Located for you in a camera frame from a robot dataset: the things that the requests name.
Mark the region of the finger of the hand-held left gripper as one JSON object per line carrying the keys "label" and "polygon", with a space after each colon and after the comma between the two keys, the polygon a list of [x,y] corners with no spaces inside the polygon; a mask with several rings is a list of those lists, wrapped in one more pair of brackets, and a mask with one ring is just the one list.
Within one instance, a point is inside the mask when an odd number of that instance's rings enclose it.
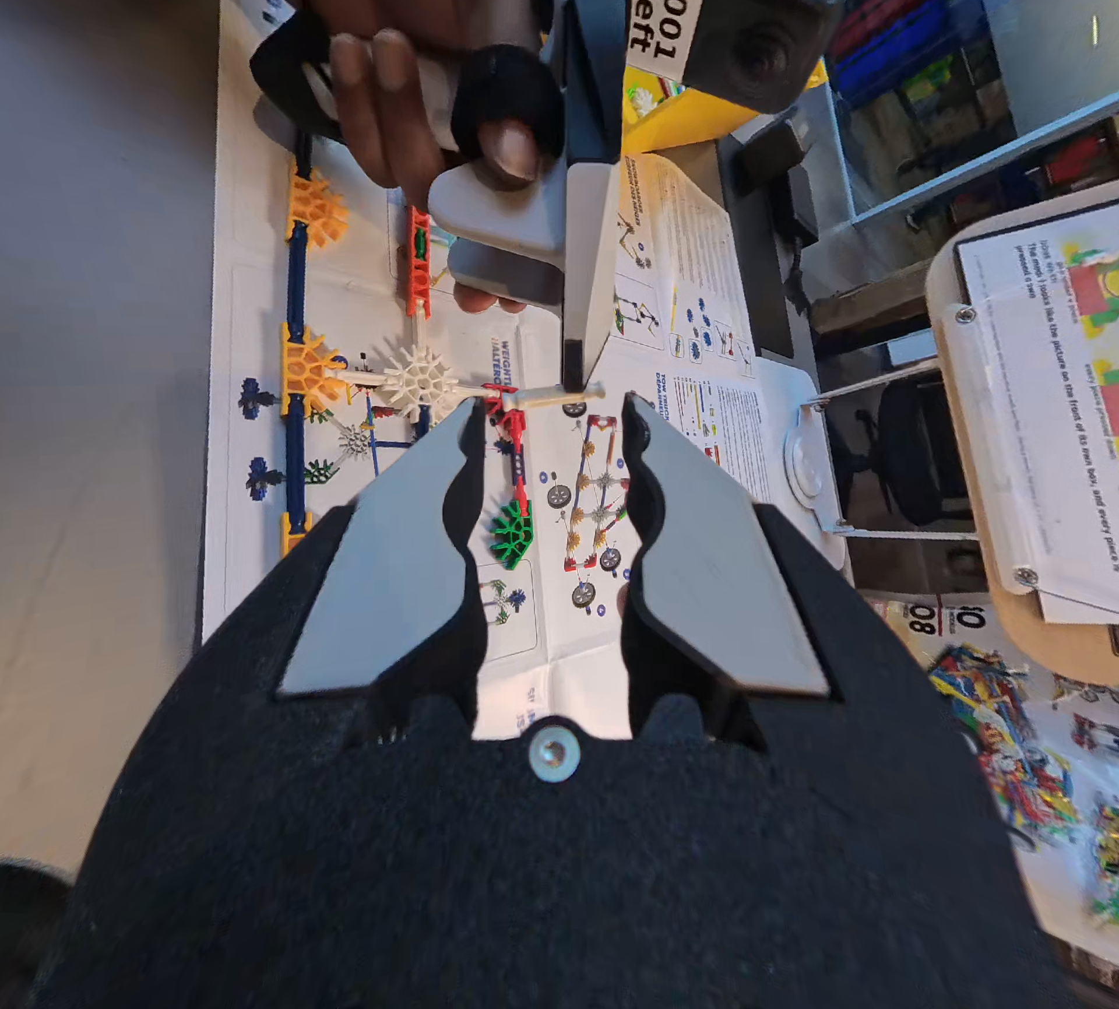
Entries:
{"label": "finger of the hand-held left gripper", "polygon": [[613,323],[620,163],[584,162],[566,175],[562,385],[583,392]]}

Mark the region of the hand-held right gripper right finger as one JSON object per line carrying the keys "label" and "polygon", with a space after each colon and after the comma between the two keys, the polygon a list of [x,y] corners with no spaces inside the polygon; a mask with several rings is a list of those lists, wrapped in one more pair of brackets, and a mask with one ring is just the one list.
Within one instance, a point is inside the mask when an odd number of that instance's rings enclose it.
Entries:
{"label": "hand-held right gripper right finger", "polygon": [[674,695],[695,704],[707,736],[747,743],[759,739],[753,697],[829,699],[747,490],[637,393],[623,400],[622,447],[639,539],[621,632],[632,738]]}

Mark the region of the green connector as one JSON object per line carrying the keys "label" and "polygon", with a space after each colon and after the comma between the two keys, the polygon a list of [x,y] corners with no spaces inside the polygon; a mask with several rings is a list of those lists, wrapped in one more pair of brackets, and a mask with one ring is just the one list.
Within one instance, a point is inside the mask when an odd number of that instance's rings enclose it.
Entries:
{"label": "green connector", "polygon": [[533,504],[513,498],[500,507],[490,524],[489,553],[505,570],[515,570],[535,538]]}

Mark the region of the yellow plastic parts bin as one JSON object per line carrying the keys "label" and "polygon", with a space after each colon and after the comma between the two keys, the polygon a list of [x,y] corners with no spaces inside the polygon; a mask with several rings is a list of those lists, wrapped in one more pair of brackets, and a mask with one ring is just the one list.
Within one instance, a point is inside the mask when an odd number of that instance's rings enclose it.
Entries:
{"label": "yellow plastic parts bin", "polygon": [[[731,134],[822,81],[844,0],[533,0],[540,62],[567,100],[582,157],[636,154]],[[628,70],[685,91],[626,125]]]}

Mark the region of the pile of loose toy pieces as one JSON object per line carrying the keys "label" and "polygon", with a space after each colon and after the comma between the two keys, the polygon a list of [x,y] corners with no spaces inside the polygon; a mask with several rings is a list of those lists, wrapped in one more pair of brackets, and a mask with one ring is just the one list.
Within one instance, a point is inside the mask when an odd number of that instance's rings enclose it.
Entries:
{"label": "pile of loose toy pieces", "polygon": [[685,86],[677,81],[669,81],[645,70],[628,70],[623,107],[626,125],[634,128],[638,122],[678,97],[685,89]]}

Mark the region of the white metal stand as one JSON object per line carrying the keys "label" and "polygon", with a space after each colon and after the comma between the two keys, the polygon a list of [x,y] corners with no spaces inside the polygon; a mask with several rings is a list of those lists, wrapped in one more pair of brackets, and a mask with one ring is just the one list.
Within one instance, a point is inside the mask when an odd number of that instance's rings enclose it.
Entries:
{"label": "white metal stand", "polygon": [[771,502],[779,507],[822,556],[854,583],[848,543],[978,543],[977,531],[869,530],[853,526],[841,511],[833,452],[827,437],[827,409],[833,400],[940,373],[937,357],[829,392],[819,390],[808,373],[769,358],[754,362],[764,403],[763,444],[769,454]]}

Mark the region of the red connector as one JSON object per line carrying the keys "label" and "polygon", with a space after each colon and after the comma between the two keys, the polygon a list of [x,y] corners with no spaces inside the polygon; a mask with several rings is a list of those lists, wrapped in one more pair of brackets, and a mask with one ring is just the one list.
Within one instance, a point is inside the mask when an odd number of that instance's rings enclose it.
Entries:
{"label": "red connector", "polygon": [[485,412],[493,430],[507,441],[518,442],[526,428],[525,412],[515,406],[517,389],[513,386],[483,384]]}

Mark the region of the orange ladder piece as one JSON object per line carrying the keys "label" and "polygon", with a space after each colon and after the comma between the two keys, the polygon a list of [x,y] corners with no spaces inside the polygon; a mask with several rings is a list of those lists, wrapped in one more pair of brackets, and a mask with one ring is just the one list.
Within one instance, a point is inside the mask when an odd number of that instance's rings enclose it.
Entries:
{"label": "orange ladder piece", "polygon": [[426,213],[407,205],[407,234],[404,242],[405,314],[414,321],[431,318],[431,221]]}

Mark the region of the black charger box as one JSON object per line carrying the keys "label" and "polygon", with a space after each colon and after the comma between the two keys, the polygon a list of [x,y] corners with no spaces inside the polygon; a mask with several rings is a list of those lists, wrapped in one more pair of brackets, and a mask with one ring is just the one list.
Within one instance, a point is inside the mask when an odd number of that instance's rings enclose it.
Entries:
{"label": "black charger box", "polygon": [[812,144],[810,122],[803,111],[800,106],[788,109],[747,136],[731,157],[736,192],[764,189],[791,168],[801,166]]}

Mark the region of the black power adapter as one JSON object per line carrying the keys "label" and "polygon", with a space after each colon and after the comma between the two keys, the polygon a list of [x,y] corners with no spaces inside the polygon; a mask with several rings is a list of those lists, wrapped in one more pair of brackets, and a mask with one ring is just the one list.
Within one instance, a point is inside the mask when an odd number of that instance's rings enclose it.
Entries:
{"label": "black power adapter", "polygon": [[767,187],[771,221],[775,235],[794,247],[810,247],[818,242],[818,221],[809,177],[803,164],[777,175]]}

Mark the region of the black office chair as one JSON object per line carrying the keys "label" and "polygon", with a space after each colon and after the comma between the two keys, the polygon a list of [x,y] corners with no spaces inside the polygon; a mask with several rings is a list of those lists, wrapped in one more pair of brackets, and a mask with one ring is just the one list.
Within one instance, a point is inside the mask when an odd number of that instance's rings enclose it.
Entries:
{"label": "black office chair", "polygon": [[866,470],[888,509],[911,526],[974,522],[944,381],[938,373],[892,381],[877,411],[857,409],[868,442]]}

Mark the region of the wooden display board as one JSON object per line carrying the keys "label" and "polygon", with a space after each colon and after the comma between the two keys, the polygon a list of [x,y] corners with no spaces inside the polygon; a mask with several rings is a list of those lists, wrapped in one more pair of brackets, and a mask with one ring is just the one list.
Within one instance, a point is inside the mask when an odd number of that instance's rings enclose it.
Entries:
{"label": "wooden display board", "polygon": [[979,477],[966,428],[960,393],[960,360],[949,350],[948,326],[963,299],[955,264],[955,246],[975,235],[1007,230],[1021,223],[1046,221],[1093,205],[1117,201],[1117,183],[1032,205],[974,224],[937,253],[927,279],[927,305],[944,379],[946,396],[963,466],[974,524],[979,536],[989,592],[1002,628],[1027,656],[1059,675],[1092,683],[1117,683],[1117,625],[1051,624],[1042,616],[1034,594],[1014,595],[1002,585],[987,524]]}

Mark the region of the brown printed toy bag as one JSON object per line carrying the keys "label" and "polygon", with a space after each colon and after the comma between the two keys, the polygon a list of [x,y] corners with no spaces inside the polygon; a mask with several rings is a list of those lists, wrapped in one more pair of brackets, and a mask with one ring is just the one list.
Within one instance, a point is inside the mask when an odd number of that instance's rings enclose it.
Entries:
{"label": "brown printed toy bag", "polygon": [[1117,686],[1029,658],[986,595],[863,595],[977,756],[1042,928],[1116,989]]}

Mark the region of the printed paper sheet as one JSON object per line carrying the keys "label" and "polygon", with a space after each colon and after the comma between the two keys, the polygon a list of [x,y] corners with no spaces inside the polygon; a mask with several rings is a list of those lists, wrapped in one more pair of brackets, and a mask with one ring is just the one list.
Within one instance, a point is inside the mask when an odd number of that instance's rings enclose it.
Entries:
{"label": "printed paper sheet", "polygon": [[1117,201],[955,246],[948,326],[995,567],[1051,624],[1117,625]]}

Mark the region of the wooden post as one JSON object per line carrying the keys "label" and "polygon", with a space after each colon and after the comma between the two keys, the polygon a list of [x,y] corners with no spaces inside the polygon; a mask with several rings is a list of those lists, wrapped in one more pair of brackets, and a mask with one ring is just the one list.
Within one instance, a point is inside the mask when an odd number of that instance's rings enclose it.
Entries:
{"label": "wooden post", "polygon": [[931,266],[931,260],[911,263],[884,279],[817,300],[809,310],[809,324],[820,339],[834,340],[927,317]]}

